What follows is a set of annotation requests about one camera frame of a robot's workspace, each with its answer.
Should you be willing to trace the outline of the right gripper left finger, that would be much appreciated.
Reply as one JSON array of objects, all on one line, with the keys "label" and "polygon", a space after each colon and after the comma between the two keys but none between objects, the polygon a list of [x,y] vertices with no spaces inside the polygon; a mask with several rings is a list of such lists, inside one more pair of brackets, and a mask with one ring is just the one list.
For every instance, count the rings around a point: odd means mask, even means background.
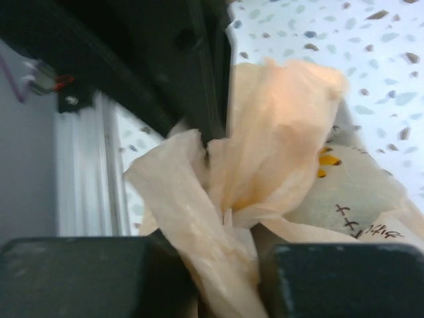
[{"label": "right gripper left finger", "polygon": [[20,238],[1,249],[2,317],[197,317],[198,296],[159,232]]}]

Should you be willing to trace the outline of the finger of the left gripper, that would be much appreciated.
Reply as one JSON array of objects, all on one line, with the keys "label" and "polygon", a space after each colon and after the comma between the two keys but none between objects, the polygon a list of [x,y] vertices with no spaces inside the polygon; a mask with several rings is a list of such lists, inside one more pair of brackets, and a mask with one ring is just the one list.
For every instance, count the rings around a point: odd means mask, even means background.
[{"label": "finger of the left gripper", "polygon": [[166,135],[212,135],[210,1],[2,1],[1,39],[46,63],[59,90],[98,89]]},{"label": "finger of the left gripper", "polygon": [[207,149],[209,142],[228,135],[231,39],[227,36],[227,27],[231,19],[225,1],[200,1],[199,4],[203,26],[198,129],[203,148]]}]

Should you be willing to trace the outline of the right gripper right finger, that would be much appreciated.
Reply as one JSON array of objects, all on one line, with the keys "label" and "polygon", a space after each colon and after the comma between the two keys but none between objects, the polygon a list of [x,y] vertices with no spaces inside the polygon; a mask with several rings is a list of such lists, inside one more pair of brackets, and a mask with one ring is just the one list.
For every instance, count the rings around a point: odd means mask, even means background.
[{"label": "right gripper right finger", "polygon": [[423,253],[407,244],[277,244],[260,276],[270,317],[423,316]]}]

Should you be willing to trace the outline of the orange plastic bag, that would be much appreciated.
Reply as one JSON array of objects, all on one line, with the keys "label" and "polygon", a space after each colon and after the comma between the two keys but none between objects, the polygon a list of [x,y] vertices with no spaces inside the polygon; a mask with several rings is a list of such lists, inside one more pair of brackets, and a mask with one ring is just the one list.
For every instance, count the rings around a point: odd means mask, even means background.
[{"label": "orange plastic bag", "polygon": [[423,249],[423,216],[346,129],[336,69],[291,60],[232,70],[230,135],[203,146],[177,132],[137,158],[141,235],[160,229],[219,317],[265,317],[252,228],[297,243]]}]

